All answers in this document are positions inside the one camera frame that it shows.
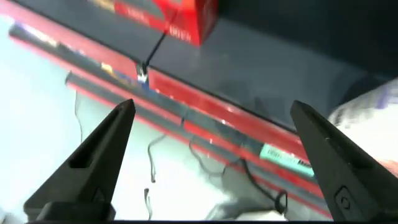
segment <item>red cardboard box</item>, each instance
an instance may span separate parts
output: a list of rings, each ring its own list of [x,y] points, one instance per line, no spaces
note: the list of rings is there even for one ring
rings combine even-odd
[[[218,0],[91,0],[116,14],[201,45],[217,18]]]

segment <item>packaging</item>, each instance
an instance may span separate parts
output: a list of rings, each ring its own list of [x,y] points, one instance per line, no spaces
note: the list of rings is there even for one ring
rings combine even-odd
[[[201,45],[210,34],[218,9],[218,0],[90,1],[193,45]]]
[[[398,177],[398,79],[339,106],[329,121]]]

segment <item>cable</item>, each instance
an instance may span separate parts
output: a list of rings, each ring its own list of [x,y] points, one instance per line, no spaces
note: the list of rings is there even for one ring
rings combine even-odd
[[[279,191],[279,193],[278,193],[278,195],[276,196],[276,198],[274,198],[274,197],[271,195],[270,192],[264,190],[260,185],[257,184],[256,180],[254,179],[254,177],[253,177],[252,174],[250,173],[248,164],[247,164],[247,162],[246,162],[245,159],[240,158],[240,159],[238,159],[237,161],[234,161],[234,162],[231,162],[231,163],[225,165],[222,172],[213,172],[213,171],[210,171],[210,170],[204,165],[204,163],[203,163],[201,157],[200,157],[196,152],[194,152],[194,150],[193,150],[193,148],[192,148],[192,142],[193,142],[193,138],[191,138],[191,140],[190,140],[190,142],[189,142],[189,144],[188,144],[189,149],[190,149],[192,155],[193,155],[193,156],[195,157],[195,159],[198,161],[200,167],[209,175],[209,177],[222,177],[222,176],[224,176],[225,170],[226,170],[227,167],[229,167],[229,166],[231,166],[231,165],[233,165],[233,164],[235,164],[235,163],[237,163],[237,162],[240,161],[240,162],[242,163],[244,172],[245,172],[245,174],[247,175],[247,177],[248,177],[250,183],[251,183],[256,189],[258,189],[264,196],[266,196],[267,198],[269,198],[270,200],[272,200],[272,201],[274,202],[274,208],[275,208],[275,210],[277,210],[281,215],[285,215],[285,214],[287,213],[287,207],[288,207],[288,205],[287,205],[287,191],[286,191],[286,190],[281,190],[281,191]],[[280,200],[282,199],[283,196],[285,196],[285,206],[283,206],[283,205],[280,203]]]
[[[150,205],[149,189],[144,189],[144,200],[149,214],[148,221],[150,221],[152,219],[153,211]]]
[[[154,164],[154,158],[152,157],[152,153],[150,151],[150,148],[159,143],[161,140],[163,140],[166,137],[166,134],[161,135],[160,137],[154,139],[153,141],[151,141],[148,145],[147,148],[147,152],[148,152],[148,157],[149,157],[149,162],[150,162],[150,181],[152,183],[155,183],[155,176],[156,176],[156,168],[155,168],[155,164]]]
[[[192,153],[192,155],[195,157],[195,159],[198,161],[198,163],[199,163],[201,169],[203,169],[210,177],[222,177],[222,176],[225,174],[226,168],[227,168],[228,166],[230,166],[230,165],[233,164],[233,163],[231,163],[231,164],[225,165],[222,172],[213,172],[213,171],[210,171],[210,170],[207,169],[207,167],[204,165],[204,163],[203,163],[201,157],[193,150],[193,148],[192,148],[192,142],[193,142],[193,138],[191,138],[191,140],[189,141],[189,144],[188,144],[189,150],[191,151],[191,153]]]
[[[78,109],[77,96],[78,96],[77,91],[75,91],[75,109],[74,109],[75,111],[74,111],[74,113],[75,113],[75,118],[77,120],[77,123],[79,124],[79,128],[80,128],[80,143],[82,143],[83,142],[83,128],[81,127],[79,116],[77,116],[77,109]]]
[[[247,175],[249,181],[252,183],[252,185],[255,188],[257,188],[264,196],[266,196],[267,198],[269,198],[270,200],[272,200],[274,202],[275,210],[277,210],[280,214],[286,214],[286,212],[287,212],[287,192],[286,192],[286,190],[281,190],[278,193],[278,195],[276,196],[276,198],[274,198],[270,192],[264,190],[262,187],[260,187],[260,185],[257,184],[256,180],[254,180],[254,177],[250,173],[250,170],[249,170],[246,160],[241,159],[241,162],[242,162],[244,172],[246,173],[246,175]],[[283,196],[285,196],[285,206],[283,206],[280,203],[280,200]]]

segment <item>dark shelf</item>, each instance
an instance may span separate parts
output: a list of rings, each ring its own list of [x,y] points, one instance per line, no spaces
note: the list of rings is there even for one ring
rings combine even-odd
[[[162,36],[159,31],[117,16],[87,0],[12,1],[138,63],[146,62]]]
[[[361,67],[363,64],[335,57],[321,48],[321,44],[326,42],[325,29],[328,29],[329,20],[312,21],[311,24],[316,26],[304,29],[306,19],[317,18],[314,15],[317,5],[313,1],[315,5],[310,9],[304,8],[310,4],[309,1],[303,2],[304,6],[299,9],[290,9],[290,3],[286,1],[282,9],[279,9],[282,6],[277,4],[278,1],[273,1],[273,4],[264,1],[265,6],[268,3],[269,7],[280,10],[282,14],[266,14],[272,11],[272,8],[268,8],[263,15],[259,9],[251,15],[250,6],[259,2],[227,1],[226,4],[230,5],[222,8],[213,33],[202,47],[198,49],[166,37],[150,61],[150,66],[292,131],[295,128],[289,110],[294,100],[303,101],[328,117],[339,104],[396,77],[395,73],[376,73],[382,70]],[[296,20],[289,18],[288,9],[298,17]],[[300,12],[305,10],[314,12],[307,17],[299,17]],[[312,34],[322,31],[321,37],[313,37],[313,44],[319,42],[317,47],[268,32],[277,26],[271,24],[272,18],[275,19],[273,22],[284,25],[282,20],[287,19],[283,16],[289,19],[288,27],[293,27],[293,21],[297,21],[300,27],[291,32],[304,32],[300,40],[308,39],[305,32]]]

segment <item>green label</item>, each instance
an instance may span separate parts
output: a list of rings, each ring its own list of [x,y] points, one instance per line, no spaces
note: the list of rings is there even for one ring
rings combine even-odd
[[[261,159],[267,159],[283,167],[297,172],[313,176],[313,170],[309,163],[297,159],[295,156],[277,149],[271,145],[264,144],[260,153]]]

